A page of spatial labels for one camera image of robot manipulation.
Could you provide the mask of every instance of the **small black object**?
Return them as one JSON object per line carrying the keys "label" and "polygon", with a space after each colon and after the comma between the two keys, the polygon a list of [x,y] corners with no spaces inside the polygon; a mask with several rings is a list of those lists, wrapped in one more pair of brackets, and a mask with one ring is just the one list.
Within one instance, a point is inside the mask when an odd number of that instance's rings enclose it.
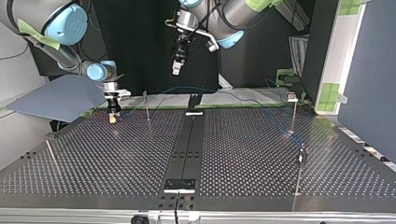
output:
{"label": "small black object", "polygon": [[381,160],[381,161],[390,161],[390,160],[388,160],[388,158],[386,158],[386,157],[381,157],[380,160]]}
{"label": "small black object", "polygon": [[121,107],[119,105],[119,93],[117,92],[106,92],[105,96],[113,96],[111,99],[107,99],[107,114],[117,114],[121,112]]}
{"label": "small black object", "polygon": [[198,106],[201,101],[202,101],[202,97],[203,95],[201,93],[199,94],[194,94],[190,96],[190,100],[189,100],[189,107],[187,109],[187,112],[189,113],[199,113],[200,111],[195,108],[196,106]]}
{"label": "small black object", "polygon": [[168,179],[165,182],[165,189],[193,189],[195,190],[194,179]]}
{"label": "small black object", "polygon": [[134,216],[131,219],[131,224],[149,224],[148,217]]}

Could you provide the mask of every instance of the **green tape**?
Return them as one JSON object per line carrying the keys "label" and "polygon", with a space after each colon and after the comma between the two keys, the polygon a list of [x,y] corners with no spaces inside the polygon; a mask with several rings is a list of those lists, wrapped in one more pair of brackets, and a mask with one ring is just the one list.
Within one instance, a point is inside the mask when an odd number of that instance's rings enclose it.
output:
{"label": "green tape", "polygon": [[294,77],[294,69],[277,69],[276,71],[276,85],[278,86],[293,86],[292,83],[285,83],[284,81],[280,80],[280,76],[287,76],[287,77]]}
{"label": "green tape", "polygon": [[80,115],[80,117],[82,117],[84,119],[90,118],[94,111],[95,111],[94,109],[91,109],[90,111],[82,113],[82,115]]}
{"label": "green tape", "polygon": [[317,111],[333,112],[340,98],[340,84],[323,83]]}
{"label": "green tape", "polygon": [[257,12],[263,11],[266,7],[268,7],[273,0],[246,0],[247,5],[253,10]]}
{"label": "green tape", "polygon": [[340,16],[358,15],[359,8],[363,4],[362,0],[341,0],[341,7],[338,12]]}

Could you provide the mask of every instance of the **white panel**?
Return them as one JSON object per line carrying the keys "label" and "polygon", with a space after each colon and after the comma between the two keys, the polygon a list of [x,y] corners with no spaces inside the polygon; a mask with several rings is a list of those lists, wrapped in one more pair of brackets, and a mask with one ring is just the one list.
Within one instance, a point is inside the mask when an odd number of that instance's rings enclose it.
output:
{"label": "white panel", "polygon": [[[319,84],[316,105],[318,105],[320,99],[323,83],[339,83],[340,93],[344,92],[364,10],[365,5],[362,5],[357,15],[337,16],[323,75]],[[337,115],[338,111],[339,105],[334,112],[317,111],[317,113],[320,115]]]}
{"label": "white panel", "polygon": [[0,119],[0,170],[44,141],[48,119],[14,113]]}
{"label": "white panel", "polygon": [[[0,39],[0,58],[17,55],[26,48],[26,41],[1,23]],[[29,49],[17,58],[0,60],[0,107],[44,84]]]}
{"label": "white panel", "polygon": [[[4,111],[1,108],[45,84],[38,74],[27,42],[0,23],[0,169],[38,146],[50,131],[49,121]],[[12,57],[24,52],[21,56]]]}

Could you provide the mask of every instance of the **metal frame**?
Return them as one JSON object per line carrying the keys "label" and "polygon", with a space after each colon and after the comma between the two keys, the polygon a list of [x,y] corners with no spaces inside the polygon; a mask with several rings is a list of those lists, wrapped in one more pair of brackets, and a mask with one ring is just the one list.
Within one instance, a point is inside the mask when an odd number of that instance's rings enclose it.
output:
{"label": "metal frame", "polygon": [[[165,173],[164,181],[166,179],[196,179],[196,186],[200,185],[201,167],[203,159],[203,137],[205,128],[205,116],[185,117],[182,122],[181,131],[177,138],[177,143],[174,146],[173,156],[168,164]],[[57,133],[57,137],[62,137],[84,119],[71,124],[69,127]],[[337,137],[346,144],[353,146],[353,148],[361,148],[359,153],[367,155],[361,158],[364,162],[369,164],[372,168],[380,170],[390,181],[396,183],[396,174],[388,169],[382,162],[376,158],[369,157],[368,152],[364,151],[363,147],[350,139],[346,134],[332,127]],[[45,143],[39,147],[31,150],[39,152],[46,150]],[[11,172],[17,169],[23,160],[17,160],[8,166],[0,174]],[[58,197],[57,204],[51,209],[35,209],[40,207],[40,204],[49,204],[50,200],[45,200],[40,197],[17,197],[19,199],[18,207],[20,208],[0,208],[0,222],[22,222],[22,223],[37,223],[37,222],[51,222],[51,223],[130,223],[130,219],[135,215],[143,215],[152,217],[152,220],[157,220],[156,223],[174,223],[175,211],[179,220],[188,223],[214,223],[227,222],[239,223],[245,220],[249,223],[319,223],[327,221],[331,223],[396,223],[396,214],[393,213],[396,201],[382,200],[382,199],[334,199],[328,197],[299,197],[295,201],[294,197],[273,200],[254,200],[249,199],[249,203],[242,203],[244,198],[234,199],[204,199],[200,196],[199,190],[194,194],[161,194],[155,199],[148,198],[125,198],[125,199],[111,199],[111,198],[84,198],[84,197]],[[7,202],[8,197],[0,195],[0,200]],[[319,213],[322,211],[335,211],[341,209],[341,205],[345,208],[356,208],[356,211],[368,212],[367,214],[358,213]],[[373,214],[374,206],[379,205],[375,212],[382,214]],[[149,208],[148,212],[138,211],[136,208]]]}
{"label": "metal frame", "polygon": [[[396,223],[392,214],[341,213],[220,213],[178,212],[182,223]],[[18,223],[131,223],[133,216],[147,216],[151,223],[175,223],[173,212],[122,210],[0,209],[0,222]]]}

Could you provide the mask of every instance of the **thin metal rod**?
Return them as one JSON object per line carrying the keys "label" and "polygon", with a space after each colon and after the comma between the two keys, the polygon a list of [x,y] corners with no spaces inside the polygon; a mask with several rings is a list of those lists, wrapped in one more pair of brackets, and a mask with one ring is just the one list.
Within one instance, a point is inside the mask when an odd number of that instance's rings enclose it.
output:
{"label": "thin metal rod", "polygon": [[294,133],[294,122],[296,120],[296,112],[297,112],[297,102],[294,103],[293,120],[291,121],[291,129],[290,129],[291,133]]}
{"label": "thin metal rod", "polygon": [[47,147],[49,148],[50,156],[56,161],[55,154],[53,154],[52,147],[50,146],[50,141],[46,140]]}
{"label": "thin metal rod", "polygon": [[148,114],[148,120],[149,120],[149,98],[148,98],[148,92],[147,91],[143,92],[143,97],[145,98],[146,113]]}

